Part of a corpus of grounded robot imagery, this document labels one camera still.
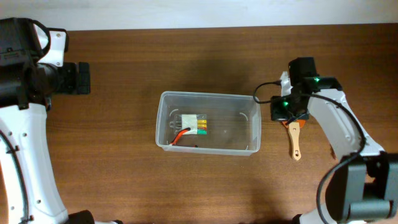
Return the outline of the orange scraper with wooden handle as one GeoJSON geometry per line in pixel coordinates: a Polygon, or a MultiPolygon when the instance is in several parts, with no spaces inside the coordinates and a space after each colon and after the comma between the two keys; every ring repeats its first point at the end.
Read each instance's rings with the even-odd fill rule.
{"type": "Polygon", "coordinates": [[[287,128],[287,132],[290,137],[290,142],[292,146],[291,157],[295,161],[299,161],[302,156],[299,146],[299,136],[300,136],[300,130],[305,125],[305,120],[298,119],[294,122],[291,122],[290,124],[287,124],[286,121],[283,121],[282,124],[284,125],[285,128],[287,128]]]}

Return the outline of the clear plastic container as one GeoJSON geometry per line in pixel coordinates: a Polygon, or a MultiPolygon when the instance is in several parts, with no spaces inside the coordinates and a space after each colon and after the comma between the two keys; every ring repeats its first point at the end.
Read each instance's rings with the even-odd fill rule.
{"type": "Polygon", "coordinates": [[[160,97],[155,142],[165,151],[250,156],[261,148],[261,109],[248,95],[165,91],[160,97]],[[206,114],[207,135],[175,134],[176,114],[206,114]]]}

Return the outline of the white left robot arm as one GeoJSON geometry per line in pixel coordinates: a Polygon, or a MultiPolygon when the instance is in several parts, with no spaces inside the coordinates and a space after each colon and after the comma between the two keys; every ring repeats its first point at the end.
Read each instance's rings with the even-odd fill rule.
{"type": "Polygon", "coordinates": [[[47,144],[52,96],[90,93],[90,66],[66,62],[69,36],[37,20],[1,20],[1,170],[9,223],[93,223],[68,213],[47,144]]]}

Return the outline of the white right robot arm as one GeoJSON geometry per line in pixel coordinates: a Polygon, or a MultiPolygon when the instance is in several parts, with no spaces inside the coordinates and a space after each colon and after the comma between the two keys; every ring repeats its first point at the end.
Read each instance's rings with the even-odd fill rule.
{"type": "Polygon", "coordinates": [[[364,130],[337,79],[317,73],[311,57],[289,62],[276,82],[271,118],[286,125],[313,116],[339,163],[322,178],[317,207],[294,223],[371,223],[397,215],[397,154],[388,154],[364,130]]]}

